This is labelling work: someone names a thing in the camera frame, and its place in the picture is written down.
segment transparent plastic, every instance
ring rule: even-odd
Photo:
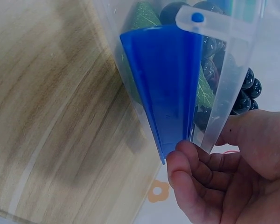
[[[246,76],[265,0],[94,2],[125,87],[147,135],[154,137],[163,163],[182,139],[210,153]],[[194,14],[201,16],[199,21]],[[168,65],[173,57],[178,60]],[[170,130],[175,137],[167,142]]]

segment wood grain surface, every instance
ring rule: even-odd
[[[0,0],[0,215],[130,224],[159,165],[92,1]]]

